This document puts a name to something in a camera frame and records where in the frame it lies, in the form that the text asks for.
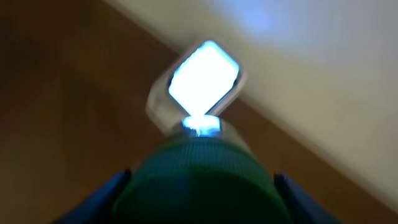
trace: white device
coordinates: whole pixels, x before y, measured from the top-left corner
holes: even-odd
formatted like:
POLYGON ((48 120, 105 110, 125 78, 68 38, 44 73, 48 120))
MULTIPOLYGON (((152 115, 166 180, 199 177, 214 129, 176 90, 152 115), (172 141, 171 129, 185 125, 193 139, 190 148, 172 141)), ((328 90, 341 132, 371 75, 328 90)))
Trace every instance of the white device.
POLYGON ((146 111, 167 134, 187 116, 219 115, 242 90, 246 76, 214 40, 186 51, 153 84, 146 111))

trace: wooden floor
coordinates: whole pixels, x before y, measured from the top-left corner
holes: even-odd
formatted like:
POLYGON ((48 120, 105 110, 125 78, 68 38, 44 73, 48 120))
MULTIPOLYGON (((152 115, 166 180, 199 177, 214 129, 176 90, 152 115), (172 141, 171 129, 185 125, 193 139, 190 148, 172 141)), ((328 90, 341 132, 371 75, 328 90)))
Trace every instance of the wooden floor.
MULTIPOLYGON (((0 0, 0 222, 48 223, 150 155, 146 97, 177 57, 103 2, 0 0)), ((222 117, 340 220, 398 223, 242 101, 222 117)))

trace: green ribbed surface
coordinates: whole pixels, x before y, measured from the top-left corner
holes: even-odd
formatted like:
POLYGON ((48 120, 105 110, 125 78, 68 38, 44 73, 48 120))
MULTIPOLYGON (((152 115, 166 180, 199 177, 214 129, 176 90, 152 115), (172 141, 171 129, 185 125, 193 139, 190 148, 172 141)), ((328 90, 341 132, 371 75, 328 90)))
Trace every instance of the green ribbed surface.
POLYGON ((234 144, 219 139, 194 138, 172 142, 160 147, 159 151, 143 163, 134 174, 119 200, 131 193, 137 186, 151 179, 163 179, 177 175, 195 175, 212 171, 227 172, 262 189, 270 203, 289 216, 272 179, 264 168, 234 144))

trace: illuminated rectangular screen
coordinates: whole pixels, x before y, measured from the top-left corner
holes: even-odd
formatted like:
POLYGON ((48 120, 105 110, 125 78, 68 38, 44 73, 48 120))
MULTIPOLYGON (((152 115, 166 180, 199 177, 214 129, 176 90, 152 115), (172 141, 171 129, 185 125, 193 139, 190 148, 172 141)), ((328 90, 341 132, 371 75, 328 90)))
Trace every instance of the illuminated rectangular screen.
POLYGON ((208 40, 176 69, 169 93, 191 116, 204 115, 232 89, 238 72, 238 63, 208 40))

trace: white wall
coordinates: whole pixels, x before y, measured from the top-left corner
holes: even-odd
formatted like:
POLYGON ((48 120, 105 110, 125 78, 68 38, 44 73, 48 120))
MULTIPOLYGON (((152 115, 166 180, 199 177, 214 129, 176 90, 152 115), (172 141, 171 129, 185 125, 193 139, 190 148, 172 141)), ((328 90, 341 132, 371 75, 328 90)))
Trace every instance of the white wall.
POLYGON ((244 91, 260 112, 277 116, 320 146, 316 153, 331 155, 397 204, 397 0, 117 3, 180 47, 203 35, 224 42, 246 66, 244 91))

